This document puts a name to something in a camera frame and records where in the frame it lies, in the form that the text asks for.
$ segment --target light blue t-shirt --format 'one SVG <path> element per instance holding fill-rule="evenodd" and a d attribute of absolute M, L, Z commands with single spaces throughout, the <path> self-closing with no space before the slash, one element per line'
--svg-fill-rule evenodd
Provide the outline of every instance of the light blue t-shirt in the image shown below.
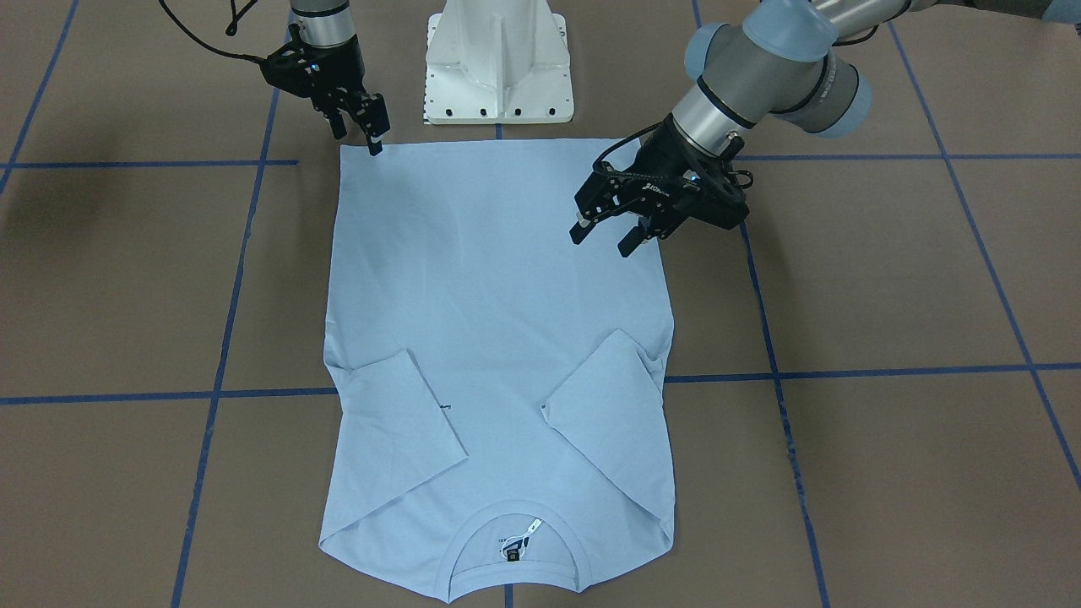
<path fill-rule="evenodd" d="M 659 252 L 619 256 L 629 214 L 580 246 L 568 235 L 612 143 L 342 148 L 324 552 L 451 602 L 506 583 L 580 592 L 671 548 Z"/>

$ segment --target folded t-shirt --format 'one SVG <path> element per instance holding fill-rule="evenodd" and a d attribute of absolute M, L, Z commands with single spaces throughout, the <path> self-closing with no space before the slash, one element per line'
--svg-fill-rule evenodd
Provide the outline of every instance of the folded t-shirt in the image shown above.
<path fill-rule="evenodd" d="M 520 582 L 580 592 L 671 548 L 660 256 L 655 242 L 619 256 L 629 214 L 580 246 L 568 235 L 612 143 L 342 148 L 324 552 L 451 602 Z"/>

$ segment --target t-shirt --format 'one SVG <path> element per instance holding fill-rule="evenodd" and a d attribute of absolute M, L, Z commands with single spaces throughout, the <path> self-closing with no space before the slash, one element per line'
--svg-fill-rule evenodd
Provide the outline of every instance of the t-shirt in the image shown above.
<path fill-rule="evenodd" d="M 629 214 L 580 246 L 568 234 L 612 143 L 342 148 L 324 552 L 449 603 L 506 583 L 580 592 L 671 548 L 659 252 L 619 256 Z"/>

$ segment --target light blue joint cap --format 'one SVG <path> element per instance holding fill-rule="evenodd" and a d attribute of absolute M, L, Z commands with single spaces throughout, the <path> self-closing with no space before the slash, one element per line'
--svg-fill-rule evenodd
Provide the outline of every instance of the light blue joint cap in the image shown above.
<path fill-rule="evenodd" d="M 828 140 L 843 137 L 855 131 L 856 127 L 859 127 L 864 119 L 867 118 L 867 114 L 871 110 L 871 97 L 873 96 L 871 94 L 871 83 L 858 71 L 856 72 L 856 77 L 858 78 L 856 81 L 856 96 L 853 97 L 852 105 L 849 106 L 849 109 L 844 110 L 841 118 L 829 129 L 819 131 L 815 135 Z"/>
<path fill-rule="evenodd" d="M 743 23 L 762 50 L 793 62 L 814 63 L 837 42 L 837 26 L 806 0 L 763 0 Z"/>
<path fill-rule="evenodd" d="M 1081 0 L 1054 0 L 1043 12 L 1043 21 L 1081 24 Z"/>
<path fill-rule="evenodd" d="M 709 44 L 713 41 L 713 36 L 718 29 L 726 26 L 726 23 L 707 23 L 698 28 L 686 43 L 686 52 L 683 53 L 683 68 L 691 80 L 697 80 L 706 71 L 706 56 L 709 54 Z"/>

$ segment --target white plastic bracket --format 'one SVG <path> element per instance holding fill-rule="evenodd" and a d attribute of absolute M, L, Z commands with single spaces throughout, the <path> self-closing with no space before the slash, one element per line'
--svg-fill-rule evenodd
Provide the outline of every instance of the white plastic bracket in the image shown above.
<path fill-rule="evenodd" d="M 547 0 L 448 0 L 428 19 L 424 120 L 566 122 L 574 116 L 566 19 Z"/>

